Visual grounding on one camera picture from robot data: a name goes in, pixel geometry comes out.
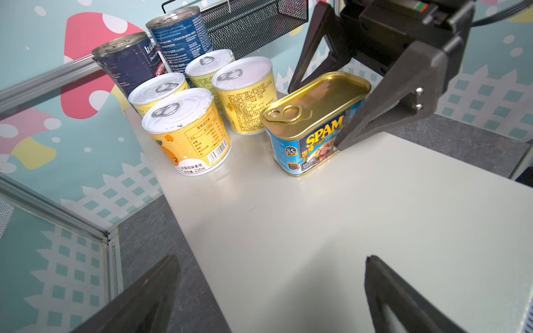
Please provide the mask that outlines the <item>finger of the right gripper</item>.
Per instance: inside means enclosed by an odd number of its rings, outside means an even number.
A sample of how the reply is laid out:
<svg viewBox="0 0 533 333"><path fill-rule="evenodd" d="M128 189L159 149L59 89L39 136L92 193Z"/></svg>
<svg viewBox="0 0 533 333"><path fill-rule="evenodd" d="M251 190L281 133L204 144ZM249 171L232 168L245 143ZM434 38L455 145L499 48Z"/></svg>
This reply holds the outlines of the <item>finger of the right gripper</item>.
<svg viewBox="0 0 533 333"><path fill-rule="evenodd" d="M326 41L329 53L318 68L304 78L322 40ZM297 91L325 73L338 71L347 65L351 59L352 55L340 16L335 14L330 4L320 1L315 6L301 56L288 87L288 93Z"/></svg>
<svg viewBox="0 0 533 333"><path fill-rule="evenodd" d="M336 137L340 151L432 115L443 93L448 56L416 41L394 63Z"/></svg>

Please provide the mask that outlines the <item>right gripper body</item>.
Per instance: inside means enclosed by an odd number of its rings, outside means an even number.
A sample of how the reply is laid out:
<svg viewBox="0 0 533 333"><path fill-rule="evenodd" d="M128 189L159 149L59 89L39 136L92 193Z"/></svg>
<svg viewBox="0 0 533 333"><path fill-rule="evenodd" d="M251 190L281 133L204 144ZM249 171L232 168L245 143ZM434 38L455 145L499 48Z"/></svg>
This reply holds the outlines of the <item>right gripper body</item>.
<svg viewBox="0 0 533 333"><path fill-rule="evenodd" d="M474 1L345 1L340 12L352 58L384 76L413 42L448 56L443 91L457 76L473 25Z"/></svg>

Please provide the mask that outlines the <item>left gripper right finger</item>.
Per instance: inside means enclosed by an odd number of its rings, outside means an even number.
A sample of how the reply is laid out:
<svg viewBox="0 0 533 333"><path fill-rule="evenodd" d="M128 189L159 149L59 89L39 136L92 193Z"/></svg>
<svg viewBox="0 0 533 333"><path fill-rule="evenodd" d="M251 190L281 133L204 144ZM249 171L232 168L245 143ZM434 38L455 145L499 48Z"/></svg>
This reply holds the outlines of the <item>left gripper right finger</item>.
<svg viewBox="0 0 533 333"><path fill-rule="evenodd" d="M378 256L366 258L366 299L376 332L463 332Z"/></svg>

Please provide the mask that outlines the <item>blue soup can pink lid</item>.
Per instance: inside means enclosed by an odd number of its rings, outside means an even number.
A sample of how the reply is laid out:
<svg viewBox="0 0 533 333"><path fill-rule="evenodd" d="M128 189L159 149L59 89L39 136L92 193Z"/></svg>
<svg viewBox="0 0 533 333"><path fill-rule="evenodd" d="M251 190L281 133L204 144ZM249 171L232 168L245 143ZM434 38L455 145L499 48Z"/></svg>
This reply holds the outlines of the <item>blue soup can pink lid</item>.
<svg viewBox="0 0 533 333"><path fill-rule="evenodd" d="M146 23L172 72L185 74L193 60L214 50L200 8L180 8Z"/></svg>

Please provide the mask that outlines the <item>small yellow can white lid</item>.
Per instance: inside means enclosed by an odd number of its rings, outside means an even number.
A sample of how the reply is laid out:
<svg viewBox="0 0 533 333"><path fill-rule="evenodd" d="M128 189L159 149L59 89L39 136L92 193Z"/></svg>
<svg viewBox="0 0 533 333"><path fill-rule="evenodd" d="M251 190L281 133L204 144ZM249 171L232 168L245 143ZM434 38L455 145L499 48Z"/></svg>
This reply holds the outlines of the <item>small yellow can white lid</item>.
<svg viewBox="0 0 533 333"><path fill-rule="evenodd" d="M212 78L220 69L234 61L235 57L230 49L219 49L194 59L185 68L185 74L194 87L204 88L211 92L221 115L223 115L224 110L217 91L212 84Z"/></svg>
<svg viewBox="0 0 533 333"><path fill-rule="evenodd" d="M168 73L154 77L139 85L130 94L128 101L141 117L163 99L190 88L181 73Z"/></svg>
<svg viewBox="0 0 533 333"><path fill-rule="evenodd" d="M212 77L232 130L239 135L256 135L265 127L260 114L278 100L273 63L253 56L236 60Z"/></svg>
<svg viewBox="0 0 533 333"><path fill-rule="evenodd" d="M143 116L142 127L185 176L215 170L231 151L231 138L214 97L204 88L164 98Z"/></svg>

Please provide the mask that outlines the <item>gold sardine tin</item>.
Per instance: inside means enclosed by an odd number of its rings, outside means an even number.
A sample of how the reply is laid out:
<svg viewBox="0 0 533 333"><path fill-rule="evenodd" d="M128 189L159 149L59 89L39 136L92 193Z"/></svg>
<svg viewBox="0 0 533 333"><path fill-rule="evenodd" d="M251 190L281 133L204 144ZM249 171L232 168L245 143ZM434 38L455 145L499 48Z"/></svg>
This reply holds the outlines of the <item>gold sardine tin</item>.
<svg viewBox="0 0 533 333"><path fill-rule="evenodd" d="M275 161L302 176L334 155L336 137L370 92L369 81L330 72L267 106L260 120Z"/></svg>

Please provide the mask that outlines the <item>dark blue tomato can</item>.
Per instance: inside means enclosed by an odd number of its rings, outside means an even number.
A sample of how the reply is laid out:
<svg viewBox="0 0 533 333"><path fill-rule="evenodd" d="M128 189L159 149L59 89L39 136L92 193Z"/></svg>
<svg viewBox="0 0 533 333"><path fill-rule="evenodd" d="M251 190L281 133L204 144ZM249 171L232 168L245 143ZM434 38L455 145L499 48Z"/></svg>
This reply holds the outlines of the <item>dark blue tomato can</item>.
<svg viewBox="0 0 533 333"><path fill-rule="evenodd" d="M125 97L144 82L167 72L157 48L144 31L107 42L93 49L92 55Z"/></svg>

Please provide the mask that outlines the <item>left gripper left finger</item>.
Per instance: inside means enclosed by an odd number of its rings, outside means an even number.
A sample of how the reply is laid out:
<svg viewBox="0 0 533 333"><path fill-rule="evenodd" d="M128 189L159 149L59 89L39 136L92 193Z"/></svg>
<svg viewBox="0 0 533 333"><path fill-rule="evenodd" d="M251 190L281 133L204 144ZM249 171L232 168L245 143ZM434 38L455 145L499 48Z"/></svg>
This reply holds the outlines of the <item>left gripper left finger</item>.
<svg viewBox="0 0 533 333"><path fill-rule="evenodd" d="M75 332L166 332L181 269L176 255L162 258Z"/></svg>

